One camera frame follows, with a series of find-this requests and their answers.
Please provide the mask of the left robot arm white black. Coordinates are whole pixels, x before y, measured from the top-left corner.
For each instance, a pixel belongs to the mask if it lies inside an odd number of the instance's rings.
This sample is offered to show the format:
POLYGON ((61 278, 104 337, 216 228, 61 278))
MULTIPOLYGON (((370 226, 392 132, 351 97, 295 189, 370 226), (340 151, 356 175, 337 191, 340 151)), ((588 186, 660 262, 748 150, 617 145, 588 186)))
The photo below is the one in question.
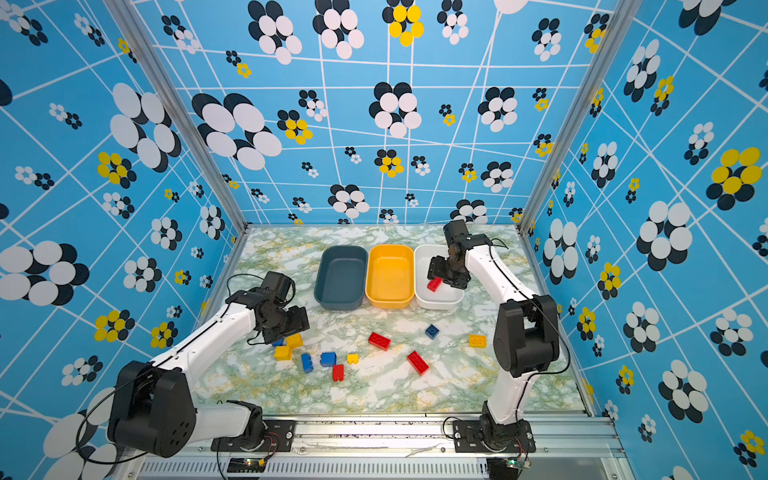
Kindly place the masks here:
POLYGON ((244 401, 196 406, 191 389, 232 345, 255 332, 271 345, 308 330, 305 308, 291 305, 294 281, 269 271, 261 284, 230 295, 207 322, 152 360, 132 361, 117 377, 108 439, 163 458, 190 442, 252 449, 267 436, 261 407, 244 401))

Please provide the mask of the yellow plastic bin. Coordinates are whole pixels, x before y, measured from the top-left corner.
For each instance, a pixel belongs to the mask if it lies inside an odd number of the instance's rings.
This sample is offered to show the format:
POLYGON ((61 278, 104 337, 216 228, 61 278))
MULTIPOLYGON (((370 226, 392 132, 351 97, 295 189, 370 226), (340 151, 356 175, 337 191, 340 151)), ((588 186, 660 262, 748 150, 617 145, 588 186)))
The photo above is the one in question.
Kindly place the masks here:
POLYGON ((405 245, 384 244, 369 252, 365 294, 372 306, 404 309, 415 293, 414 251, 405 245))

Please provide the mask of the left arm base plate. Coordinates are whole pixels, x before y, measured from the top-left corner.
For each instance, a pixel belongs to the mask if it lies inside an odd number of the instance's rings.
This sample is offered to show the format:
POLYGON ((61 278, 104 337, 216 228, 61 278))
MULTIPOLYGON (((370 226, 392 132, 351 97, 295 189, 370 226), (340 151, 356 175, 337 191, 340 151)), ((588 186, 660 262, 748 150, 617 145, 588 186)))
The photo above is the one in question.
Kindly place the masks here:
POLYGON ((215 438, 211 450, 226 453, 282 453, 289 452, 296 435, 297 422, 267 419, 254 431, 237 437, 215 438))

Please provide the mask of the small blue lego brick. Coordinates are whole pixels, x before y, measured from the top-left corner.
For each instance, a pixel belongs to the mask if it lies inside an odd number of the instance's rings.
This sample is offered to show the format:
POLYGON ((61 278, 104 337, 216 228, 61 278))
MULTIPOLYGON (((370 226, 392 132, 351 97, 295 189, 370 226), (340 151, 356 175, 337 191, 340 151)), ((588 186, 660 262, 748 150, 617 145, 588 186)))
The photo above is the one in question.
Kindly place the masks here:
POLYGON ((427 335, 427 336, 428 336, 430 339, 435 339, 435 338, 436 338, 436 336, 439 334, 439 329, 438 329, 436 326, 434 326, 434 325, 429 325, 429 326, 427 327, 427 329, 425 330, 425 334, 426 334, 426 335, 427 335))

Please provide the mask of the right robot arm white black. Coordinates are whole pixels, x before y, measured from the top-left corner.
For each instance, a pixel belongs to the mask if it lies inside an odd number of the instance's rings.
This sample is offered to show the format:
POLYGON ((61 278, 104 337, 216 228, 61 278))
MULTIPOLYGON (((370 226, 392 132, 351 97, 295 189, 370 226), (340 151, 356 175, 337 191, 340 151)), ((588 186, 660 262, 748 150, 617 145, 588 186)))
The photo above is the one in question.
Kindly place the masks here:
POLYGON ((503 263, 492 240, 471 233, 465 221, 450 221, 443 233, 447 254, 432 257, 427 278, 440 278, 460 290, 476 279, 498 304, 492 346, 500 371, 480 415, 481 441, 493 452, 511 446, 532 452, 524 406, 535 381, 560 357, 557 306, 551 296, 525 286, 503 263))

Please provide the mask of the dark teal plastic bin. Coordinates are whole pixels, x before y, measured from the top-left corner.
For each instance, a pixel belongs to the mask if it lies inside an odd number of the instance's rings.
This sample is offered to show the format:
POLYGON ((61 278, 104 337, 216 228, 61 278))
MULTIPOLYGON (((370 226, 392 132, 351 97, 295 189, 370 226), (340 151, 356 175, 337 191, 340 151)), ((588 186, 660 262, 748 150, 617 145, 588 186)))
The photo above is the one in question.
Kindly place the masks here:
POLYGON ((359 308, 365 296, 367 263, 368 252, 363 247, 340 245, 327 248, 318 268, 315 300, 331 311, 359 308))

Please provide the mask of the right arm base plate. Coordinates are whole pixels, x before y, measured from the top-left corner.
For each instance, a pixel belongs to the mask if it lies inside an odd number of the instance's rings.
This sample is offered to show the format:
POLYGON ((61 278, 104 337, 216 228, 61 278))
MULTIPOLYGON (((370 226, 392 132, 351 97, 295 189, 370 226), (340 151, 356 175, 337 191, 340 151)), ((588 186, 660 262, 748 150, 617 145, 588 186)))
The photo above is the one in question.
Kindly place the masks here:
POLYGON ((450 436, 457 453, 526 455, 536 452, 531 425, 526 420, 508 425, 496 424, 485 417, 454 420, 450 436))

